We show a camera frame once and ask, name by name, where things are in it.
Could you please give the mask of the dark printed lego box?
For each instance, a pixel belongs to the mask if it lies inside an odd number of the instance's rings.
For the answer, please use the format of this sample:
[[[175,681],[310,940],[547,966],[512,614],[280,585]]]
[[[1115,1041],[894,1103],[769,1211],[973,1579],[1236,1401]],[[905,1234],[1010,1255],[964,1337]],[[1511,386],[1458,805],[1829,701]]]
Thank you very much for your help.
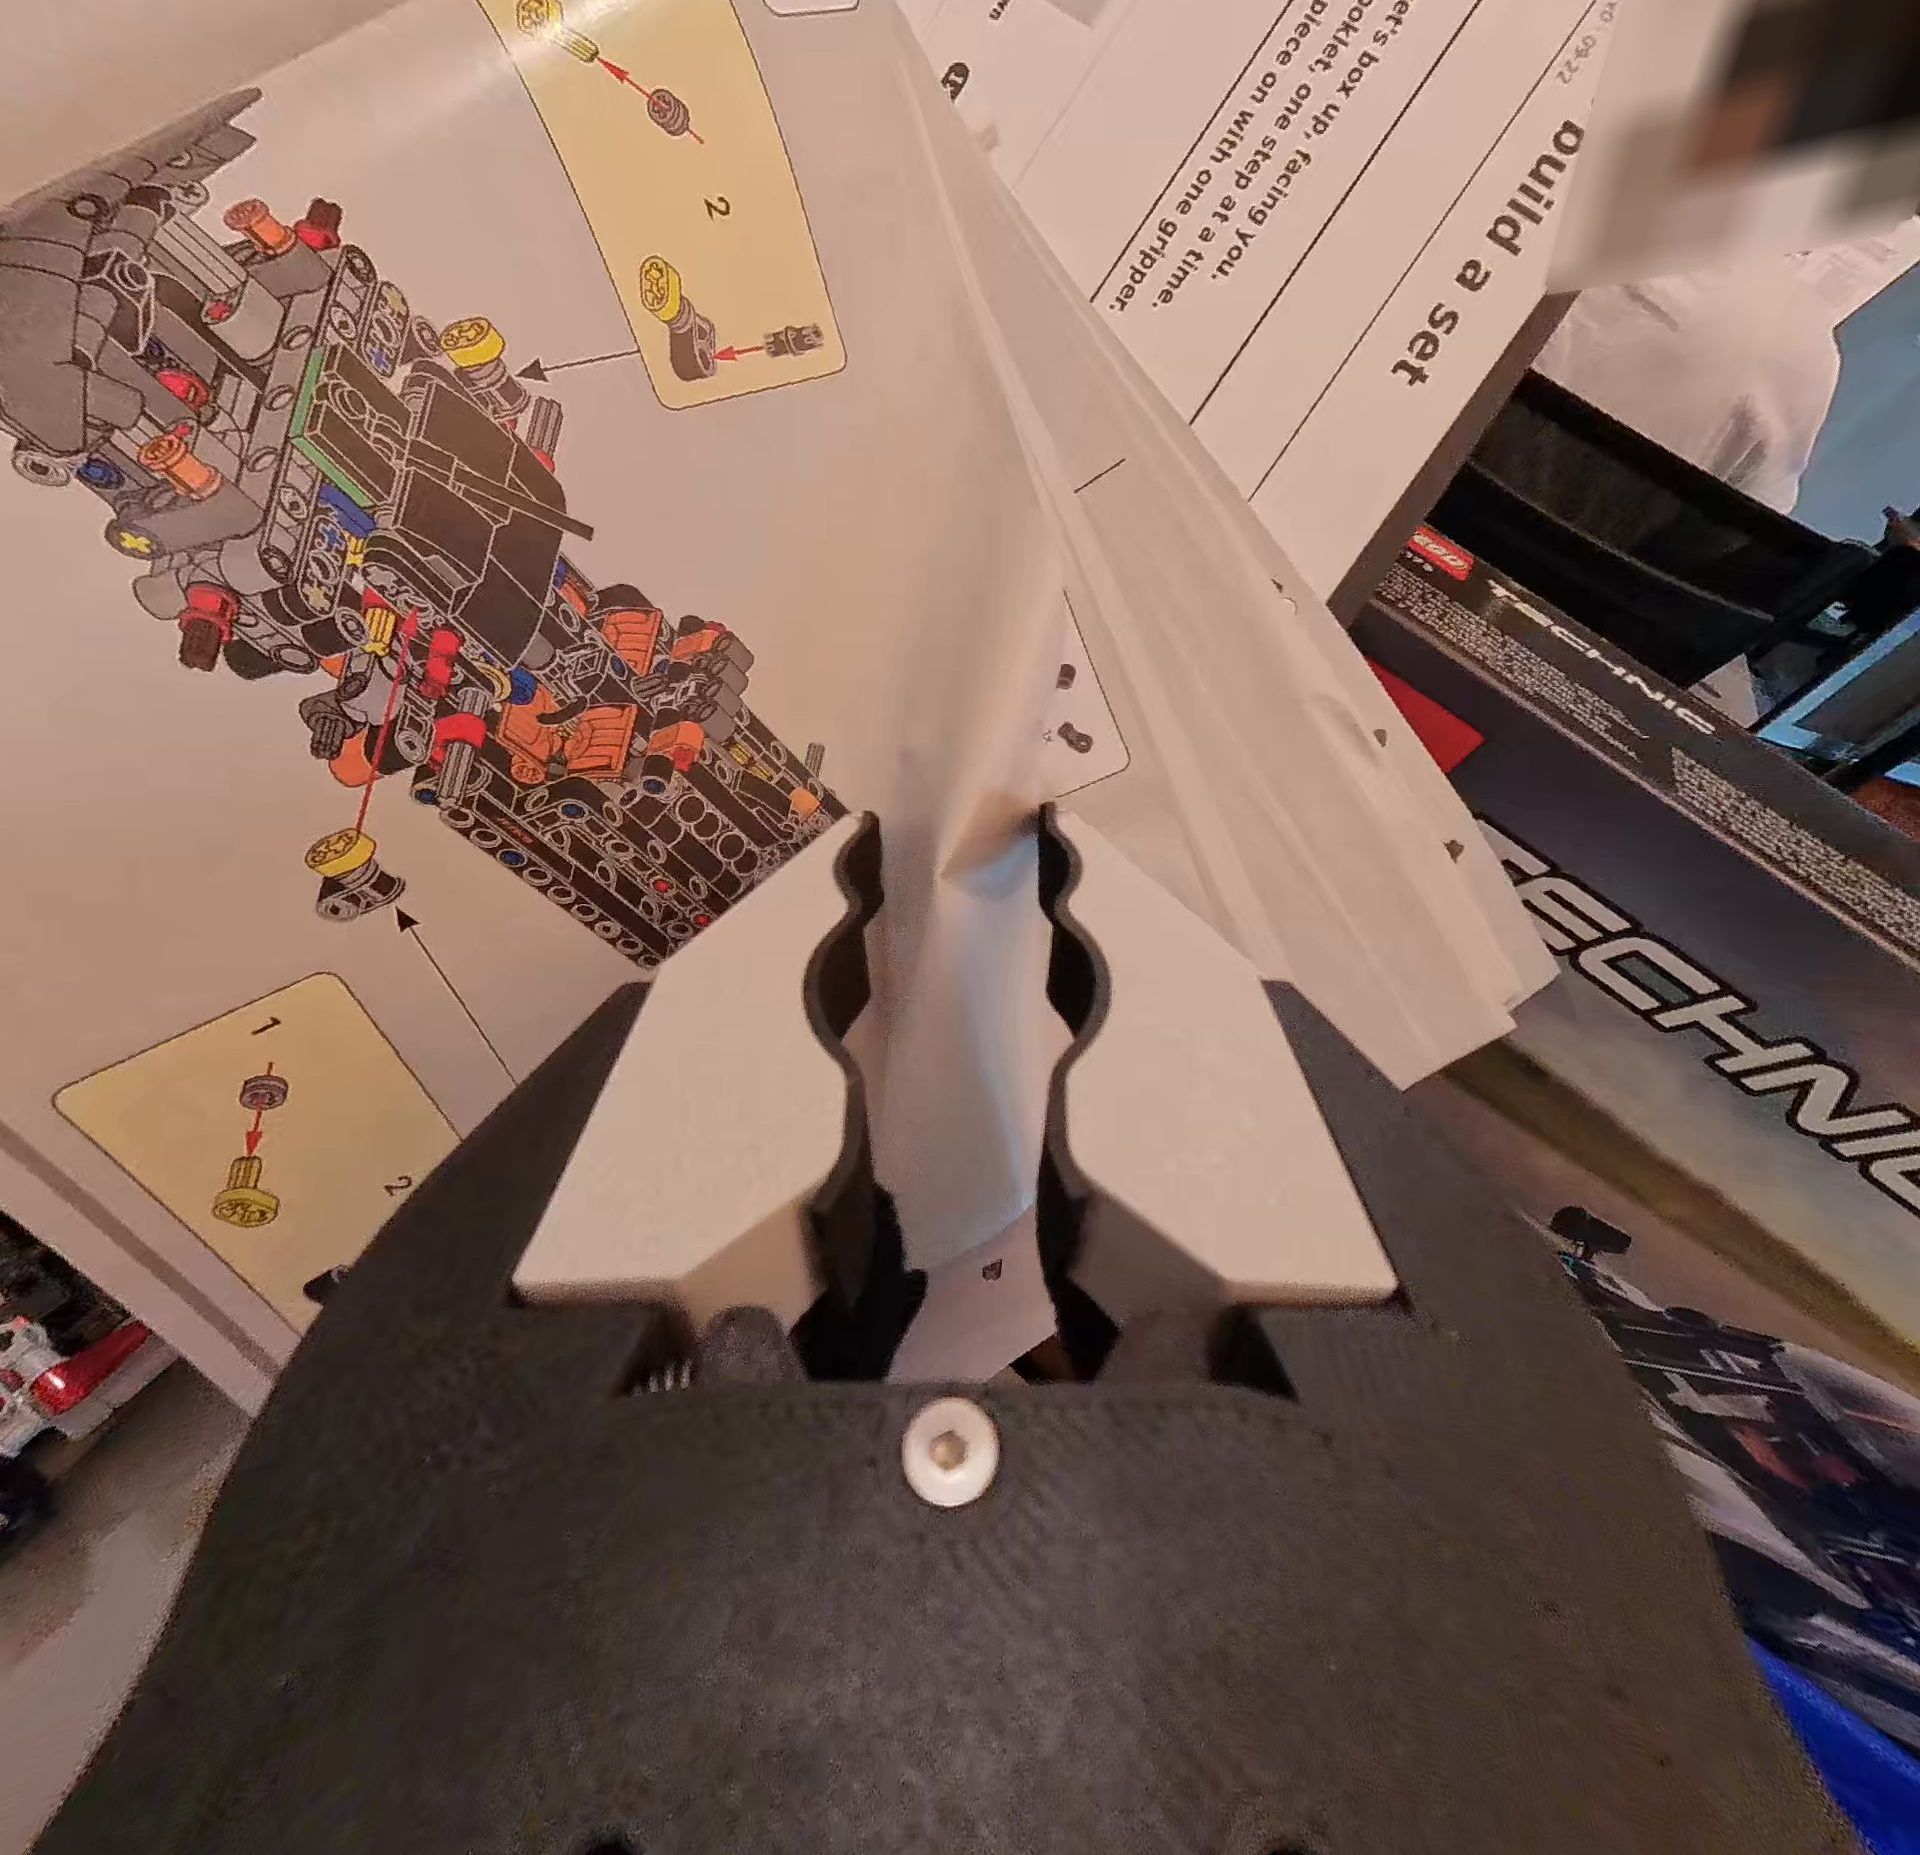
[[[1433,528],[1357,643],[1557,970],[1521,1059],[1812,1327],[1660,1295],[1643,1189],[1554,1220],[1743,1629],[1916,1751],[1916,843]]]

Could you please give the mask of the blue plastic bin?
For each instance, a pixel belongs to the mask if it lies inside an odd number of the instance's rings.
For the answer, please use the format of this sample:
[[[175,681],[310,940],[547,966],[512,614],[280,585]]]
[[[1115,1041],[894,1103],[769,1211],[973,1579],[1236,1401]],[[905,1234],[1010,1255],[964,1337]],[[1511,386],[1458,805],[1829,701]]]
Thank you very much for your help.
[[[1917,1760],[1781,1656],[1747,1644],[1796,1740],[1872,1853],[1917,1853]]]

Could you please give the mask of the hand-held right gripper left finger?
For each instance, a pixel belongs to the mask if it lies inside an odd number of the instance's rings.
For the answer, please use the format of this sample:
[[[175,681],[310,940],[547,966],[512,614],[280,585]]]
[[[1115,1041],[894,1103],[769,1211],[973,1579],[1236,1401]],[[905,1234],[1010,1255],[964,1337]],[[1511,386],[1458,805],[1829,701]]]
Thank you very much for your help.
[[[840,818],[656,973],[514,1293],[685,1335],[771,1315],[809,1377],[880,1383],[924,1303],[846,1036],[873,996],[882,825]]]

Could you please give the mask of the large lego vehicle chassis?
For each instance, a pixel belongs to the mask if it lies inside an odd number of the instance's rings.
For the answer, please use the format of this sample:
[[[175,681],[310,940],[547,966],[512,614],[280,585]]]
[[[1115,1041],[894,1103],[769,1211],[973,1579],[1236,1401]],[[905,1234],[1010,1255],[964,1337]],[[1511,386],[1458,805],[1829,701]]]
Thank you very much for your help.
[[[3,1217],[3,1548],[54,1516],[54,1476],[177,1351],[88,1274]]]

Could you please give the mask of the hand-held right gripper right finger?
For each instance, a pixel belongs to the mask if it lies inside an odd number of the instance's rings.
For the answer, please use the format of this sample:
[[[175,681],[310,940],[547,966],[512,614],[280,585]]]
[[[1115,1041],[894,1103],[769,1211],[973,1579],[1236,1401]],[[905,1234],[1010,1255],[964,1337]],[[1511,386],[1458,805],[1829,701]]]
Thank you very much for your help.
[[[1092,826],[1039,815],[1046,1086],[1037,1252],[1092,1381],[1157,1327],[1207,1378],[1279,1383],[1274,1313],[1375,1313],[1386,1247],[1254,970]]]

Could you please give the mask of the lego instruction booklet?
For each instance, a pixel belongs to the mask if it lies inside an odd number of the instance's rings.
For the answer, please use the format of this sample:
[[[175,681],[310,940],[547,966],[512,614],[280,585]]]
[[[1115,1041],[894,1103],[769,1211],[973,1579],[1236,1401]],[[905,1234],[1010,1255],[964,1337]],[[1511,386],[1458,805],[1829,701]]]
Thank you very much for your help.
[[[1052,799],[1397,1085],[1549,988],[894,0],[4,0],[4,1207],[231,1403],[846,815],[907,1260],[1007,1230]]]

